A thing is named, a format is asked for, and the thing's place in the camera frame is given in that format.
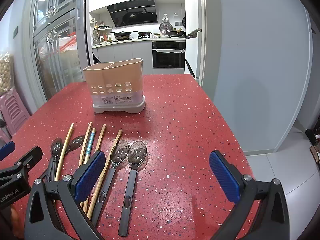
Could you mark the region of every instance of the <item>kitchen counter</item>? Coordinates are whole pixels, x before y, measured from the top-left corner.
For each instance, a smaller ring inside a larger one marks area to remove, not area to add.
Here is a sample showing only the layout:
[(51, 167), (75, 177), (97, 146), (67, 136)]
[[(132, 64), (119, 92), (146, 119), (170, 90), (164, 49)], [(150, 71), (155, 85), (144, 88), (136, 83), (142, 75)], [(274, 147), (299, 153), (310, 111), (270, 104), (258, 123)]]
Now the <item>kitchen counter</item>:
[(185, 42), (186, 39), (185, 38), (175, 38), (175, 37), (171, 37), (171, 38), (144, 38), (144, 39), (132, 39), (132, 40), (125, 40), (125, 41), (117, 41), (117, 42), (106, 42), (104, 44), (100, 44), (100, 45), (95, 45), (92, 46), (93, 49), (95, 48), (99, 48), (99, 47), (103, 47), (103, 46), (108, 46), (108, 45), (115, 45), (115, 44), (120, 44), (120, 43), (127, 43), (127, 42), (133, 42), (133, 41), (182, 41)]
[[(56, 137), (64, 140), (72, 122), (75, 124), (72, 138), (85, 134), (88, 123), (93, 122), (97, 129), (94, 146), (105, 123), (107, 130), (101, 150), (107, 154), (122, 128), (123, 140), (129, 143), (143, 140), (148, 149), (147, 160), (138, 172), (127, 239), (210, 239), (234, 206), (209, 167), (210, 152), (220, 150), (242, 174), (252, 176), (252, 171), (227, 123), (191, 75), (143, 78), (146, 107), (139, 114), (95, 114), (85, 82), (66, 86), (13, 136), (16, 150), (0, 162), (0, 168), (11, 166), (38, 145), (43, 158), (29, 172), (32, 185), (48, 165), (52, 141)], [(80, 150), (66, 156), (62, 174), (73, 174), (77, 169)], [(129, 170), (125, 160), (116, 171), (98, 227), (105, 239), (118, 239)], [(15, 203), (22, 220), (27, 201), (28, 197), (24, 197)], [(253, 220), (257, 207), (255, 202), (249, 221)], [(67, 232), (77, 238), (60, 202), (58, 213)], [(245, 223), (238, 238), (244, 236), (249, 227), (250, 222)]]

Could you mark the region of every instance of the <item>chopstick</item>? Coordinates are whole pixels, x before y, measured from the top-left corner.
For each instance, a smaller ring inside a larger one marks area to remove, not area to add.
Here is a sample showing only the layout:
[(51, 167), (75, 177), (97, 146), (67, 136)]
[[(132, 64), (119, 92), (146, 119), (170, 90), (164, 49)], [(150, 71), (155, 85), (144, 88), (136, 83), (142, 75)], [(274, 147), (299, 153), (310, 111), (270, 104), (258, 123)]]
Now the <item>chopstick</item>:
[(63, 158), (64, 158), (64, 155), (65, 155), (66, 150), (68, 148), (70, 138), (72, 136), (73, 125), (74, 125), (74, 123), (71, 124), (70, 129), (69, 129), (68, 134), (67, 134), (67, 137), (66, 137), (66, 139), (64, 141), (64, 145), (63, 145), (63, 148), (62, 148), (62, 151), (61, 151), (61, 155), (60, 155), (60, 159), (59, 159), (59, 164), (58, 164), (58, 168), (57, 168), (56, 177), (54, 179), (55, 181), (60, 179), (61, 169), (62, 169), (62, 165), (63, 165)]
[(117, 137), (116, 137), (115, 141), (113, 142), (112, 147), (110, 148), (109, 155), (108, 155), (108, 157), (106, 159), (106, 164), (105, 164), (105, 166), (104, 166), (104, 168), (103, 168), (103, 170), (102, 170), (102, 172), (100, 174), (99, 181), (98, 181), (97, 187), (95, 189), (95, 192), (93, 194), (93, 197), (92, 197), (92, 200), (91, 200), (91, 203), (90, 203), (90, 206), (89, 206), (88, 214), (87, 214), (89, 219), (91, 219), (91, 217), (92, 217), (94, 206), (96, 204), (98, 195), (100, 193), (100, 189), (101, 189), (104, 177), (105, 177), (105, 175), (107, 173), (107, 170), (108, 170), (108, 167), (109, 167), (109, 164), (110, 164), (111, 153), (112, 153), (114, 147), (116, 146), (116, 144), (118, 143), (118, 141), (119, 141), (119, 139), (121, 137), (121, 134), (122, 134), (122, 129), (119, 130), (119, 132), (117, 134)]
[[(106, 125), (104, 124), (102, 126), (102, 129), (101, 129), (101, 132), (100, 132), (100, 135), (99, 135), (99, 139), (98, 139), (98, 142), (97, 142), (97, 146), (95, 148), (95, 151), (99, 151), (100, 150), (100, 147), (101, 147), (101, 142), (102, 142), (102, 138), (103, 138), (103, 135), (104, 135), (104, 131), (106, 129)], [(89, 196), (87, 197), (87, 200), (84, 202), (83, 204), (83, 211), (85, 213), (87, 213), (87, 208), (88, 208), (88, 202), (89, 202), (89, 197), (90, 197), (91, 194), (89, 194)]]
[[(91, 149), (92, 149), (92, 144), (93, 144), (93, 139), (94, 139), (94, 135), (96, 134), (96, 129), (93, 128), (92, 129), (92, 132), (90, 134), (90, 139), (89, 139), (89, 142), (88, 142), (88, 146), (87, 146), (87, 150), (85, 152), (85, 157), (84, 157), (84, 162), (83, 164), (86, 164), (90, 158), (90, 152), (91, 152)], [(83, 204), (83, 211), (84, 213), (87, 213), (87, 206), (88, 206), (88, 203), (87, 205), (84, 205)]]
[(89, 123), (89, 126), (87, 128), (87, 132), (85, 133), (84, 141), (83, 141), (81, 152), (80, 152), (80, 159), (79, 159), (79, 166), (78, 167), (80, 167), (80, 165), (82, 165), (82, 163), (83, 163), (84, 151), (87, 147), (87, 141), (88, 141), (91, 127), (92, 127), (92, 122)]

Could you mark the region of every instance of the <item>oven door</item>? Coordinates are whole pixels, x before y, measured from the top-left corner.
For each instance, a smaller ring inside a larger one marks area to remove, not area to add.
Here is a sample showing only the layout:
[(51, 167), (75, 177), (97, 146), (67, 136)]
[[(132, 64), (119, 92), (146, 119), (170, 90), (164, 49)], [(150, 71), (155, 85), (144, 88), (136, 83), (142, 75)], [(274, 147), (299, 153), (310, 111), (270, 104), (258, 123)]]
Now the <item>oven door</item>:
[(183, 74), (185, 49), (153, 49), (154, 74)]

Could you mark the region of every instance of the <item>glass sliding door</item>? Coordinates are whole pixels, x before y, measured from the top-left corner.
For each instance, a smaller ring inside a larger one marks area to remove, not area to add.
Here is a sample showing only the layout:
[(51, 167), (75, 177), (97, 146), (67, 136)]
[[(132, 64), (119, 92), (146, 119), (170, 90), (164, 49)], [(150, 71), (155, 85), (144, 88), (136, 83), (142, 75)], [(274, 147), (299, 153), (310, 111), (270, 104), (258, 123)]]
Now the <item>glass sliding door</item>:
[(85, 0), (35, 0), (33, 48), (40, 87), (49, 100), (72, 82), (82, 82), (90, 64)]
[(47, 100), (69, 83), (83, 81), (76, 44), (75, 10), (41, 31), (34, 38), (34, 50)]

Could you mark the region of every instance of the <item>frying pan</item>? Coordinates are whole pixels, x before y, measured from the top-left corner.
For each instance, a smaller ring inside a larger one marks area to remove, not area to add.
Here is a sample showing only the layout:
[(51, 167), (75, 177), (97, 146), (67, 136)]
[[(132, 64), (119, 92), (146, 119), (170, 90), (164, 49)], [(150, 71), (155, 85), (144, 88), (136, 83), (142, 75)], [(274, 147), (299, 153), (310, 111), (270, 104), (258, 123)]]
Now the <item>frying pan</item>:
[(113, 33), (115, 35), (115, 37), (120, 37), (120, 36), (129, 36), (131, 34), (131, 32), (119, 32), (119, 33), (114, 33), (114, 32), (110, 32)]
[(166, 33), (170, 37), (180, 37), (186, 34), (184, 31), (179, 30), (166, 31)]
[(151, 32), (137, 32), (137, 31), (133, 31), (134, 33), (138, 33), (139, 36), (144, 36), (144, 35), (150, 35)]

